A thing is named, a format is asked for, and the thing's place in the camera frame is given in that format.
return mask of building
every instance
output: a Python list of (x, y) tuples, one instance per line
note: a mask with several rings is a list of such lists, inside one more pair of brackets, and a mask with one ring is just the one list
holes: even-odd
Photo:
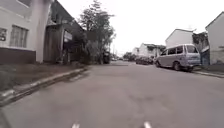
[(139, 47), (139, 56), (158, 57), (166, 47), (163, 45), (144, 44)]
[(137, 47), (134, 48), (134, 49), (132, 50), (132, 54), (138, 56), (138, 54), (139, 54), (139, 48), (137, 48)]
[(53, 0), (0, 0), (0, 63), (43, 61), (44, 33)]
[(224, 64), (224, 12), (206, 26), (208, 32), (210, 64)]
[(175, 29), (166, 39), (166, 47), (172, 47), (180, 44), (193, 44), (193, 31)]
[(210, 54), (209, 54), (209, 42), (208, 42), (208, 33), (194, 33), (193, 36), (193, 43), (197, 47), (198, 51), (201, 55), (201, 64), (206, 66), (210, 64)]
[(85, 45), (85, 30), (55, 0), (48, 15), (44, 44), (44, 62), (67, 62), (80, 58)]

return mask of sky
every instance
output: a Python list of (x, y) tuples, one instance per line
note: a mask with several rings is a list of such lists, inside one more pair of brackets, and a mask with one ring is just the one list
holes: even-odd
[[(58, 0), (78, 19), (93, 0)], [(223, 10), (223, 0), (98, 0), (110, 19), (116, 38), (111, 45), (118, 55), (142, 43), (163, 44), (174, 29), (205, 31)]]

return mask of asphalt road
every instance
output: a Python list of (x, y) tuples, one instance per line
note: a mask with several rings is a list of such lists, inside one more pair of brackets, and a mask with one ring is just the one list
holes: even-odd
[(116, 62), (3, 112), (12, 128), (224, 128), (224, 79)]

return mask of white building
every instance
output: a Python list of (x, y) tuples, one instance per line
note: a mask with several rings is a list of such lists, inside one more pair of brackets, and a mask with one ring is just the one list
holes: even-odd
[(0, 63), (43, 61), (44, 34), (53, 0), (0, 0)]
[(165, 49), (165, 46), (142, 43), (139, 47), (139, 56), (157, 57), (163, 49)]
[(139, 55), (139, 48), (134, 48), (132, 50), (132, 54), (138, 56)]
[(166, 39), (166, 47), (172, 47), (179, 44), (193, 44), (193, 31), (175, 29)]
[(210, 64), (224, 63), (224, 12), (206, 26), (210, 45)]

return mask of white road marking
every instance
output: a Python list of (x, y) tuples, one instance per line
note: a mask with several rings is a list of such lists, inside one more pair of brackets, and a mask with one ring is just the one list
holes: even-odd
[(72, 128), (79, 128), (79, 124), (73, 124)]
[(144, 123), (144, 128), (152, 128), (151, 125), (149, 124), (149, 122), (145, 122)]

